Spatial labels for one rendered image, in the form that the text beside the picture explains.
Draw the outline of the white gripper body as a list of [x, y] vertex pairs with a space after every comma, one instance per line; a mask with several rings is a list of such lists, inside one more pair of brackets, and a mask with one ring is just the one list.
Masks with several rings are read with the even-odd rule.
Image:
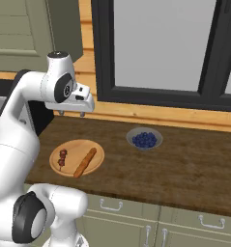
[[47, 109], [57, 111], [93, 112], [95, 109], [92, 95], [88, 95], [86, 100], [76, 100], [74, 96], [70, 96], [62, 103], [46, 102], [44, 105]]

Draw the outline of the kebab skewer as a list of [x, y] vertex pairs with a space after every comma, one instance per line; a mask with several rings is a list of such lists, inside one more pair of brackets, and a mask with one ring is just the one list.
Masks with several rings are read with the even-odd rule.
[[62, 168], [65, 166], [65, 159], [66, 159], [66, 156], [68, 154], [68, 151], [66, 149], [62, 149], [59, 151], [59, 160], [58, 160], [58, 164], [60, 166], [59, 170], [62, 170]]

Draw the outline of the baguette bread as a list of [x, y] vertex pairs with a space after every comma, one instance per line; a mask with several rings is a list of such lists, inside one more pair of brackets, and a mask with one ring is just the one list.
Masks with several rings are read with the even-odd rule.
[[75, 170], [75, 172], [73, 174], [73, 176], [75, 178], [79, 178], [83, 174], [83, 172], [88, 167], [89, 163], [91, 162], [91, 160], [93, 159], [93, 157], [95, 156], [96, 153], [97, 153], [96, 148], [91, 148], [89, 150], [89, 152], [86, 154], [84, 159], [81, 161], [81, 163], [79, 164], [79, 166]]

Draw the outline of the olive green cupboard door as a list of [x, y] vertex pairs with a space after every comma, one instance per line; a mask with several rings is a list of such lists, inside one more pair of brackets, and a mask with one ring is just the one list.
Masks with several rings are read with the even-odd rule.
[[161, 247], [161, 230], [168, 230], [165, 247], [231, 247], [231, 235], [203, 232], [159, 222], [155, 247]]
[[143, 247], [147, 225], [151, 226], [149, 247], [153, 247], [156, 222], [122, 221], [96, 216], [84, 216], [77, 220], [78, 230], [85, 236], [90, 247]]

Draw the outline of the round wooden plate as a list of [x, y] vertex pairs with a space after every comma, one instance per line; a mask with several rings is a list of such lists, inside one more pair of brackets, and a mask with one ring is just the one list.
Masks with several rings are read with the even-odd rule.
[[[75, 170], [91, 148], [96, 148], [97, 153], [83, 172], [83, 176], [89, 175], [95, 172], [104, 161], [104, 150], [102, 146], [91, 140], [71, 140], [60, 145], [50, 155], [49, 165], [55, 173], [64, 177], [72, 178]], [[65, 159], [65, 166], [62, 168], [62, 170], [59, 170], [59, 151], [62, 149], [66, 149], [68, 154]]]

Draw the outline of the grey bowl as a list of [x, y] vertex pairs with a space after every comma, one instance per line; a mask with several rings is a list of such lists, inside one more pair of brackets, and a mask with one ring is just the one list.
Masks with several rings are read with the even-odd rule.
[[[153, 132], [154, 135], [157, 137], [157, 142], [156, 142], [156, 144], [155, 144], [152, 148], [142, 149], [142, 148], [137, 147], [137, 146], [132, 142], [132, 137], [135, 136], [135, 135], [137, 135], [138, 133], [141, 133], [141, 132]], [[154, 149], [154, 148], [160, 146], [161, 143], [162, 143], [162, 141], [163, 141], [163, 137], [161, 136], [161, 134], [160, 134], [158, 131], [156, 131], [156, 130], [150, 128], [150, 127], [136, 127], [136, 128], [130, 130], [130, 131], [127, 133], [126, 138], [127, 138], [127, 141], [128, 141], [133, 147], [136, 147], [136, 148], [139, 149], [140, 151], [147, 151], [147, 150]]]

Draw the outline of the dark framed window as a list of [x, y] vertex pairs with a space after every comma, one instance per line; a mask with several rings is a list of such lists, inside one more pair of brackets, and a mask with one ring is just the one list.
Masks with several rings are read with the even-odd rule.
[[231, 0], [91, 0], [100, 101], [231, 112]]

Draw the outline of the blueberries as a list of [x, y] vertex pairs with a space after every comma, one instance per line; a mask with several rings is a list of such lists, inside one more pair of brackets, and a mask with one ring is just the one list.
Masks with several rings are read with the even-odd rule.
[[148, 149], [156, 144], [157, 137], [153, 132], [141, 132], [132, 137], [132, 142], [139, 148]]

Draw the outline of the olive green drawer front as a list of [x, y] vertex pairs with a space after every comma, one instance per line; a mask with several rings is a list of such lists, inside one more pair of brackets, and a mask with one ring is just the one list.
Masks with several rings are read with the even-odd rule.
[[[197, 218], [198, 215], [204, 215], [208, 218], [209, 221], [217, 221], [219, 218], [224, 218], [225, 228], [223, 230], [213, 230], [204, 228], [200, 225], [199, 220]], [[162, 206], [160, 208], [159, 220], [161, 223], [175, 225], [177, 227], [193, 229], [203, 232], [211, 232], [211, 233], [221, 233], [224, 235], [231, 235], [231, 217], [216, 215], [207, 212], [199, 212], [169, 206]]]
[[[123, 202], [123, 208], [118, 212], [103, 210], [100, 208], [101, 198], [105, 199], [108, 205], [117, 205], [118, 202]], [[88, 195], [88, 200], [87, 216], [97, 216], [104, 219], [119, 219], [122, 221], [139, 220], [149, 222], [157, 222], [159, 218], [159, 206], [156, 205], [91, 194]]]

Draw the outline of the olive green wall cupboard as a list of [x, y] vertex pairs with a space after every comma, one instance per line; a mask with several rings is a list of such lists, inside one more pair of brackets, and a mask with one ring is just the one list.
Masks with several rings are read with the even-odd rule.
[[83, 55], [78, 0], [0, 0], [0, 56]]

